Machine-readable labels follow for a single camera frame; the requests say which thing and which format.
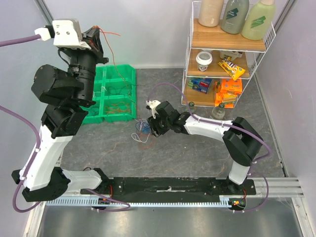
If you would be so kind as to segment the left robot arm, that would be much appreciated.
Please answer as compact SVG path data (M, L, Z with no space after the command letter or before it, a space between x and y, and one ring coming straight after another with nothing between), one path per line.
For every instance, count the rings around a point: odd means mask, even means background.
M100 30L92 27L80 34L75 46L64 44L62 38L70 31L54 31L59 52L69 57L68 69L63 71L45 64L36 71L31 87L33 94L46 104L41 117L39 141L24 168L15 170L12 178L22 184L27 202L50 201L67 191L92 189L97 194L108 190L108 177L100 168L89 171L68 171L56 166L66 145L77 134L87 109L93 101L97 64L106 64Z

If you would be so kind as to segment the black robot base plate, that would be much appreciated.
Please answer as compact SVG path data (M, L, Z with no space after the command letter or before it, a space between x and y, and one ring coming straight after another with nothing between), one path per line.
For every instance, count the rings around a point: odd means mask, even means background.
M215 177L114 177L108 178L94 191L113 196L166 192L207 193L213 196L256 194L252 179L237 185L228 178Z

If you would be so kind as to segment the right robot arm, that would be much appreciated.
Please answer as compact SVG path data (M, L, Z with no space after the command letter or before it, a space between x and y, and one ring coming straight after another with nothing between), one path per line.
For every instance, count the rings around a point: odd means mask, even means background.
M158 100L147 101L146 108L152 113L148 123L151 133L156 137L172 130L223 142L233 159L226 182L227 191L235 195L243 190L251 164L262 147L261 136L244 118L214 120L189 112L179 113L169 102Z

